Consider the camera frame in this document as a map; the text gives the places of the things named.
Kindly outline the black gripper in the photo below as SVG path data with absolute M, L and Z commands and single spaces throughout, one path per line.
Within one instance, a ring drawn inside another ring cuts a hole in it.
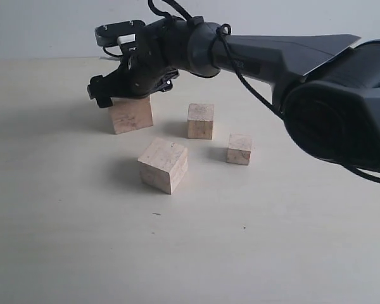
M 136 49 L 121 60 L 118 71 L 90 79 L 87 93 L 99 108 L 113 106 L 113 98 L 143 98 L 173 88 L 179 76 L 162 52 L 166 21 L 158 20 L 136 34 Z

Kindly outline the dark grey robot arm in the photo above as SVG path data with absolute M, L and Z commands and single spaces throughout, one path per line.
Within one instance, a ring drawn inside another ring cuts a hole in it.
M 380 39 L 351 34 L 232 35 L 228 25 L 171 16 L 96 29 L 100 46 L 134 34 L 119 67 L 87 87 L 98 106 L 171 89 L 179 70 L 202 78 L 240 73 L 271 86 L 270 109 L 317 159 L 380 173 Z

